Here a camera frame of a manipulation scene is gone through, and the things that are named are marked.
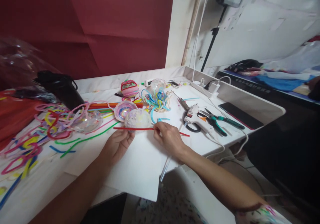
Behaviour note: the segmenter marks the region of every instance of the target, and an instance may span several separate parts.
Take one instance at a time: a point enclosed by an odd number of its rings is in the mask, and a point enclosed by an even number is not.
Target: black water bottle
[[[69,110],[84,104],[84,100],[77,92],[78,86],[69,75],[56,74],[48,70],[38,72],[38,77],[34,79],[47,91],[53,93]]]

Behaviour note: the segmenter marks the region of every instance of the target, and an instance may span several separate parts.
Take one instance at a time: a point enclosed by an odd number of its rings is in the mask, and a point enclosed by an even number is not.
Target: green-handled pliers
[[[219,126],[219,124],[217,123],[217,121],[224,121],[226,123],[229,123],[230,125],[244,130],[245,127],[229,118],[225,118],[225,117],[221,117],[221,116],[215,116],[214,114],[212,114],[207,108],[205,108],[206,111],[200,110],[200,112],[202,114],[204,114],[208,119],[209,119],[209,123],[210,125],[213,126],[213,128],[221,135],[223,136],[227,136],[227,133]]]

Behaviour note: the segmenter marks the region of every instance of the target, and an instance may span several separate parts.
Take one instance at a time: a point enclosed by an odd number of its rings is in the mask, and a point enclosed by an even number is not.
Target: power strip
[[[201,89],[200,82],[198,82],[198,81],[192,82],[192,83],[191,83],[191,86],[192,86],[193,88],[197,89],[198,91],[200,91],[201,93],[205,92],[209,98],[213,98],[213,97],[214,97],[214,94],[213,94],[213,93],[211,93],[211,92],[209,92],[208,90],[206,90],[206,89],[203,88],[204,86],[203,86],[202,89]]]

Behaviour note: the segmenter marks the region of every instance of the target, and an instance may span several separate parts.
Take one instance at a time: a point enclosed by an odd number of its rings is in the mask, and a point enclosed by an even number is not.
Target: pink ornament ball
[[[126,80],[121,83],[121,92],[125,97],[133,98],[139,94],[139,87],[133,80]]]

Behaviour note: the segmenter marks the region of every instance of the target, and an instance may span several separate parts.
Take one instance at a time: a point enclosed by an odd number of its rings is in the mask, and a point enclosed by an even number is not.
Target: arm
[[[87,169],[29,224],[80,223],[111,168],[123,157],[133,139],[134,134],[127,130],[114,132]]]
[[[212,194],[231,212],[250,208],[259,203],[267,204],[238,178],[186,146],[176,127],[158,122],[154,129],[154,138],[172,156],[193,169]]]

